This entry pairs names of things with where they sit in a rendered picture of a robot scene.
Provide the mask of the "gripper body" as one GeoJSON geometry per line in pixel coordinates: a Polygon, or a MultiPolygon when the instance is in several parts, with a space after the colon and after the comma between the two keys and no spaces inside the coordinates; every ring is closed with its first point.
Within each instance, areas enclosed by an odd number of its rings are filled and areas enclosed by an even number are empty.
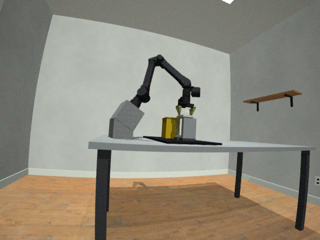
{"type": "Polygon", "coordinates": [[[187,108],[196,108],[196,107],[194,107],[194,104],[190,103],[190,98],[191,97],[190,96],[187,97],[187,95],[182,96],[182,102],[178,103],[177,106],[182,106],[181,108],[186,108],[186,107],[187,108]]]}

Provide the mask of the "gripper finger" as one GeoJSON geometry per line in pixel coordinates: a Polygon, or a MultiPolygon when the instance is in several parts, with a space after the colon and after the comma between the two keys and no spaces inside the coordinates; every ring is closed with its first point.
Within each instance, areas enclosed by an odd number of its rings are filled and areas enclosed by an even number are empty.
{"type": "Polygon", "coordinates": [[[175,107],[175,108],[176,108],[176,110],[177,110],[178,117],[180,117],[182,106],[177,106],[177,107],[175,107]]]}
{"type": "Polygon", "coordinates": [[[194,107],[193,107],[193,108],[190,108],[190,109],[189,109],[189,115],[192,116],[195,110],[196,110],[196,108],[194,108],[194,107]]]}

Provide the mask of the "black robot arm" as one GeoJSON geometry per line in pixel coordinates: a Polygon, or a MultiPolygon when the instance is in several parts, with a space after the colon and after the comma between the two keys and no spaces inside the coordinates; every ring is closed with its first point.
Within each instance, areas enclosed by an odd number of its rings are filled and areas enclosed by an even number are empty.
{"type": "Polygon", "coordinates": [[[143,84],[137,90],[136,96],[131,99],[131,103],[137,108],[140,108],[141,103],[147,103],[150,101],[150,85],[153,78],[155,67],[160,66],[165,69],[178,83],[182,86],[182,96],[200,97],[201,88],[191,86],[191,81],[178,72],[173,66],[171,66],[162,55],[158,54],[155,57],[148,59],[148,67],[144,77],[143,84]]]}

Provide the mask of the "olive yellow open-top bin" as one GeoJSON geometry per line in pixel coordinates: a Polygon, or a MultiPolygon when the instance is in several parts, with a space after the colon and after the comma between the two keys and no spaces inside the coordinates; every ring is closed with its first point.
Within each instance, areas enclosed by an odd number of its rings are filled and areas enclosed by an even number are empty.
{"type": "Polygon", "coordinates": [[[176,137],[176,125],[177,126],[177,135],[180,135],[180,119],[176,117],[164,117],[162,118],[162,131],[161,137],[166,139],[174,139],[176,137]]]}

